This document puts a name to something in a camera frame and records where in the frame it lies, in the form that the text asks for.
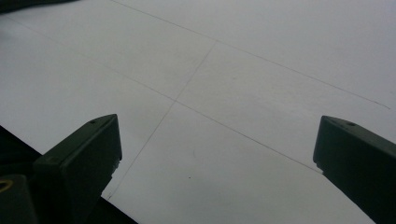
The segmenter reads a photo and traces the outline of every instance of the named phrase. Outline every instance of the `screw hole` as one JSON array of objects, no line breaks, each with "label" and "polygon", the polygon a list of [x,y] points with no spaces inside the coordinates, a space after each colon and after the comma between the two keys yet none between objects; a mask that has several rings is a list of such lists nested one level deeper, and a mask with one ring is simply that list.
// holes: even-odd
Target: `screw hole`
[{"label": "screw hole", "polygon": [[7,179],[0,180],[0,193],[8,190],[9,188],[11,188],[13,183],[14,182],[12,180],[7,180]]}]

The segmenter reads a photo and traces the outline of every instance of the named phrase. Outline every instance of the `gray line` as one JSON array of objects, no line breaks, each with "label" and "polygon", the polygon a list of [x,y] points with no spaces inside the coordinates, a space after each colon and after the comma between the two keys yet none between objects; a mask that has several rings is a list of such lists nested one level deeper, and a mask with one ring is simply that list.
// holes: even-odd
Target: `gray line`
[{"label": "gray line", "polygon": [[212,47],[210,48],[210,50],[207,52],[207,54],[205,55],[205,57],[202,59],[202,61],[200,62],[200,64],[195,68],[194,72],[192,73],[191,77],[189,78],[189,80],[187,81],[186,85],[184,86],[183,90],[181,90],[181,92],[178,94],[176,100],[178,99],[178,97],[180,97],[181,93],[183,93],[184,90],[186,90],[187,86],[189,85],[189,83],[192,81],[193,77],[195,76],[195,74],[198,72],[199,68],[202,66],[202,64],[204,64],[204,61],[206,61],[207,56],[209,56],[210,52],[212,52],[213,48],[216,46],[216,44],[218,43],[218,41],[215,41],[215,43],[213,43]]},{"label": "gray line", "polygon": [[281,152],[275,150],[274,148],[269,147],[269,146],[265,145],[264,143],[261,143],[261,142],[255,140],[255,139],[253,139],[253,138],[251,138],[251,137],[245,135],[244,133],[240,133],[240,132],[238,132],[237,130],[235,130],[235,129],[229,127],[229,126],[227,126],[227,125],[225,125],[225,124],[223,124],[223,123],[220,123],[220,122],[218,122],[218,121],[215,120],[215,119],[210,118],[209,116],[203,114],[202,112],[200,112],[200,111],[198,111],[198,110],[195,110],[195,109],[193,109],[193,108],[191,108],[191,107],[189,107],[189,106],[187,106],[187,105],[185,105],[185,104],[183,104],[183,103],[181,103],[181,102],[179,102],[179,101],[177,101],[177,103],[186,106],[188,109],[195,111],[196,113],[198,113],[198,114],[204,116],[204,117],[207,118],[207,119],[210,119],[210,120],[215,121],[217,124],[223,126],[224,128],[227,128],[227,129],[229,129],[229,130],[231,130],[231,131],[233,131],[233,132],[239,133],[239,134],[241,134],[242,136],[246,137],[247,139],[249,139],[249,140],[251,140],[251,141],[253,141],[253,142],[255,142],[255,143],[257,143],[257,144],[259,144],[259,145],[261,145],[261,146],[263,146],[263,147],[267,147],[268,149],[273,150],[275,153],[277,153],[277,154],[279,154],[279,155],[281,155],[281,156],[284,156],[284,157],[288,158],[288,159],[291,160],[291,161],[295,161],[295,162],[297,162],[297,163],[303,165],[304,167],[306,167],[306,168],[308,168],[308,169],[310,169],[310,170],[312,170],[312,171],[314,171],[314,172],[316,172],[316,173],[321,174],[320,171],[317,171],[317,170],[313,169],[312,167],[310,167],[310,166],[308,166],[308,165],[306,165],[306,164],[304,164],[304,163],[302,163],[302,162],[300,162],[300,161],[297,161],[297,160],[295,160],[295,159],[293,159],[293,158],[291,158],[291,157],[289,157],[289,156],[287,156],[287,155],[285,155],[285,154],[283,154],[283,153],[281,153]]},{"label": "gray line", "polygon": [[293,71],[293,72],[295,72],[295,73],[297,73],[297,74],[299,74],[299,75],[301,75],[301,76],[309,77],[309,78],[314,79],[315,81],[318,81],[318,82],[320,82],[320,83],[322,83],[322,84],[325,84],[325,85],[327,85],[327,86],[336,88],[336,89],[339,90],[339,91],[344,91],[344,92],[346,92],[346,93],[349,93],[349,94],[352,94],[352,95],[354,95],[354,96],[357,96],[357,97],[359,97],[359,98],[361,98],[361,99],[363,99],[363,100],[369,101],[369,102],[371,102],[371,103],[374,103],[374,104],[376,104],[376,105],[383,106],[383,107],[385,107],[386,109],[391,110],[390,107],[388,107],[388,106],[386,106],[386,105],[383,105],[383,104],[381,104],[381,103],[379,103],[379,102],[377,102],[377,101],[370,100],[369,98],[366,98],[366,97],[364,97],[364,96],[361,96],[361,95],[359,95],[359,94],[357,94],[357,93],[354,93],[354,92],[352,92],[352,91],[347,91],[347,90],[344,90],[344,89],[342,89],[342,88],[340,88],[340,87],[336,87],[336,86],[334,86],[334,85],[331,84],[331,83],[322,81],[322,80],[320,80],[320,79],[318,79],[318,78],[316,78],[316,77],[311,77],[311,76],[309,76],[309,75],[307,75],[307,74],[304,74],[304,73],[302,73],[302,72],[299,72],[299,71],[297,71],[297,70],[295,70],[295,69],[289,68],[289,67],[287,67],[286,65],[283,65],[283,64],[281,64],[281,63],[276,63],[276,62],[271,61],[271,60],[269,60],[269,59],[263,58],[262,56],[253,54],[253,53],[248,52],[248,51],[246,51],[246,50],[244,50],[244,49],[240,49],[240,48],[238,48],[238,47],[236,47],[236,46],[233,46],[233,45],[231,45],[231,44],[228,44],[228,43],[225,43],[225,42],[223,42],[223,41],[220,41],[220,40],[218,40],[218,39],[216,39],[216,38],[213,38],[213,37],[211,37],[211,36],[201,34],[201,33],[199,33],[199,32],[193,31],[192,29],[189,29],[189,28],[183,27],[183,26],[181,26],[181,25],[178,25],[178,24],[176,24],[176,23],[174,23],[174,22],[167,21],[167,20],[162,19],[162,18],[160,18],[160,17],[158,17],[158,16],[149,14],[149,13],[147,13],[147,12],[145,12],[145,11],[142,11],[142,10],[139,10],[139,9],[137,9],[137,8],[135,8],[135,7],[130,7],[130,6],[125,5],[125,4],[123,4],[123,3],[119,3],[119,2],[117,2],[117,1],[115,1],[115,0],[110,0],[110,1],[112,1],[112,2],[114,2],[114,3],[116,3],[116,4],[120,4],[120,5],[122,5],[122,6],[128,7],[128,8],[130,8],[130,9],[132,9],[132,10],[138,11],[138,12],[143,13],[143,14],[145,14],[145,15],[148,15],[148,16],[150,16],[150,17],[156,18],[156,19],[158,19],[158,20],[160,20],[160,21],[165,21],[165,22],[167,22],[167,23],[170,23],[170,24],[172,24],[172,25],[175,25],[175,26],[177,26],[177,27],[179,27],[179,28],[182,28],[182,29],[184,29],[184,30],[188,30],[188,31],[193,32],[193,33],[195,33],[195,34],[204,36],[204,37],[206,37],[206,38],[210,38],[210,39],[215,40],[215,41],[217,41],[217,42],[219,42],[219,43],[221,43],[221,44],[227,45],[227,46],[232,47],[232,48],[234,48],[234,49],[238,49],[238,50],[243,51],[243,52],[245,52],[245,53],[247,53],[247,54],[250,54],[250,55],[252,55],[252,56],[255,56],[255,57],[258,57],[258,58],[260,58],[260,59],[262,59],[262,60],[265,60],[265,61],[267,61],[268,63],[276,64],[276,65],[281,66],[281,67],[283,67],[283,68],[286,68],[286,69],[288,69],[288,70],[290,70],[290,71]]},{"label": "gray line", "polygon": [[154,132],[152,132],[152,134],[149,136],[148,140],[146,141],[145,145],[142,146],[142,148],[140,149],[140,151],[137,153],[137,155],[134,157],[134,160],[132,161],[131,165],[129,165],[128,170],[123,174],[122,179],[119,181],[119,184],[117,185],[116,189],[114,189],[114,191],[112,193],[109,194],[108,196],[108,201],[111,199],[111,197],[113,197],[113,195],[117,192],[117,190],[119,189],[122,180],[125,178],[125,176],[132,170],[132,166],[134,165],[134,162],[137,160],[137,158],[139,157],[140,153],[143,151],[143,149],[145,149],[146,145],[148,144],[149,140],[151,139],[151,137],[157,132],[157,129],[160,127],[160,125],[163,123],[163,120],[165,119],[165,117],[168,115],[169,111],[171,111],[173,105],[175,104],[176,101],[174,101],[171,106],[169,107],[168,111],[166,111],[165,115],[163,115],[163,118],[161,119],[161,121],[158,123],[157,127],[154,129]]}]

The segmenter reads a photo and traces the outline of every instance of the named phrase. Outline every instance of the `white surface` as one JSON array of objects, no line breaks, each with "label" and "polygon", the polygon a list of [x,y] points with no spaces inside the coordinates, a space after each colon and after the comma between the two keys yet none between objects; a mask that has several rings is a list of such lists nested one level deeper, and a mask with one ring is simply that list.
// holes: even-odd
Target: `white surface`
[{"label": "white surface", "polygon": [[33,8],[10,18],[173,99],[215,42],[106,0]]},{"label": "white surface", "polygon": [[395,1],[117,1],[0,15],[1,125],[44,153],[117,113],[142,223],[372,223],[311,158],[322,114],[396,142]]},{"label": "white surface", "polygon": [[110,201],[141,224],[372,223],[324,176],[180,104]]},{"label": "white surface", "polygon": [[115,0],[396,108],[393,0]]},{"label": "white surface", "polygon": [[396,142],[393,111],[222,44],[177,100],[312,168],[322,115]]}]

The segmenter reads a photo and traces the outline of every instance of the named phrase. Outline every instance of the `black object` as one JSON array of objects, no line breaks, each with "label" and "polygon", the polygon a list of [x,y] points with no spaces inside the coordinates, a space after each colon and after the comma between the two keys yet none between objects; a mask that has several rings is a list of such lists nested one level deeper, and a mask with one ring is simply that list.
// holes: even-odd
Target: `black object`
[{"label": "black object", "polygon": [[100,197],[121,159],[117,115],[91,120],[45,155],[0,126],[0,223],[130,223]]},{"label": "black object", "polygon": [[375,223],[396,223],[396,145],[355,123],[323,116],[314,162]]},{"label": "black object", "polygon": [[0,13],[11,12],[25,7],[73,1],[77,0],[0,0]]}]

